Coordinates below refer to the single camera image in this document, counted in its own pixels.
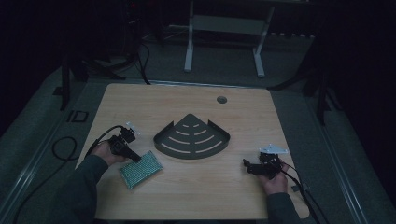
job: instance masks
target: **hand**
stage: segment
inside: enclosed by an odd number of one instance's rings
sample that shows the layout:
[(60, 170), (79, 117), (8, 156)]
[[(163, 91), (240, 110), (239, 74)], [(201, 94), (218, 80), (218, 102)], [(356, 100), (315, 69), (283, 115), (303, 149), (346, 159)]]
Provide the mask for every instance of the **hand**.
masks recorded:
[(111, 153), (110, 144), (107, 141), (102, 142), (101, 144), (96, 146), (91, 154), (102, 158), (107, 163), (108, 166), (111, 166), (116, 162), (128, 161), (128, 158), (117, 156)]
[[(286, 163), (283, 163), (282, 170), (287, 172), (289, 166)], [(274, 178), (268, 179), (267, 176), (257, 175), (257, 177), (262, 182), (262, 186), (267, 195), (275, 194), (275, 193), (287, 193), (288, 192), (288, 179), (285, 174), (279, 172)]]

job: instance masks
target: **wooden table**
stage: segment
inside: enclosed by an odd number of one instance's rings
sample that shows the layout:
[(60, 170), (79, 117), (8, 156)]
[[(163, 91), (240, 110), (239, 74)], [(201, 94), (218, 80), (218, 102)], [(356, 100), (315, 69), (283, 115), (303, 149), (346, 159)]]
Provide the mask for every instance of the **wooden table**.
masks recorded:
[[(227, 98), (226, 104), (217, 101)], [(153, 137), (187, 114), (210, 119), (231, 136), (220, 153), (200, 160), (180, 160), (158, 151)], [(141, 132), (129, 147), (139, 155), (152, 151), (163, 169), (128, 190), (119, 169), (111, 166), (98, 183), (96, 217), (103, 219), (263, 219), (265, 194), (246, 159), (258, 163), (259, 147), (288, 148), (267, 90), (197, 86), (110, 84), (93, 121), (81, 155), (110, 127), (131, 121)], [(290, 165), (290, 154), (280, 155)], [(299, 192), (290, 196), (301, 218), (309, 212)]]

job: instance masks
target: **white stand leg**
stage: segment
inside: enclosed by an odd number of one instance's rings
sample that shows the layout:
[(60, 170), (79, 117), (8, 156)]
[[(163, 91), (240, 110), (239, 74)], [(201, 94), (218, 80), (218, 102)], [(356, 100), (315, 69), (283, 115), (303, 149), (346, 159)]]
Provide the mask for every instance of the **white stand leg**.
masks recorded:
[(192, 54), (194, 52), (194, 45), (192, 44), (193, 33), (193, 1), (190, 1), (190, 19), (189, 19), (189, 45), (187, 46), (186, 62), (184, 63), (184, 71), (190, 72), (192, 68)]
[(264, 69), (262, 67), (262, 56), (260, 53), (262, 52), (262, 45), (264, 44), (265, 37), (267, 36), (268, 27), (270, 25), (272, 16), (274, 15), (274, 7), (271, 7), (268, 12), (267, 21), (265, 22), (264, 26), (262, 27), (262, 33), (260, 35), (259, 45), (253, 49), (253, 57), (254, 63), (256, 64), (257, 76), (264, 77)]

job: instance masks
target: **green textured pad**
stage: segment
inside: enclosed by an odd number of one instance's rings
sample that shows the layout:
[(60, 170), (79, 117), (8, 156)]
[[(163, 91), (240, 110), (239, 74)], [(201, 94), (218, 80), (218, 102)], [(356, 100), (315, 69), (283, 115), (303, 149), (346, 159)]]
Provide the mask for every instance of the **green textured pad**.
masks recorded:
[(154, 154), (149, 151), (143, 155), (142, 159), (138, 163), (132, 161), (126, 166), (120, 168), (120, 174), (125, 180), (128, 189), (132, 189), (134, 186), (154, 175), (162, 168), (163, 167), (157, 161)]

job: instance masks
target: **black cloth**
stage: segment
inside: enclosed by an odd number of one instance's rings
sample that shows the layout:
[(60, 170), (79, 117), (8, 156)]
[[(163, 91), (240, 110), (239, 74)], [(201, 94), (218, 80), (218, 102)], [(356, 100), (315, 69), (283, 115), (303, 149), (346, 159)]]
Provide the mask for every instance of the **black cloth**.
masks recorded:
[(100, 157), (85, 158), (55, 195), (47, 223), (93, 223), (96, 184), (107, 169), (107, 163)]
[(267, 196), (269, 224), (302, 223), (288, 193), (275, 193)]
[[(107, 163), (100, 157), (90, 155), (85, 158), (56, 193), (47, 223), (93, 223), (97, 202), (96, 184), (107, 169)], [(287, 193), (269, 195), (267, 210), (269, 224), (301, 223)]]

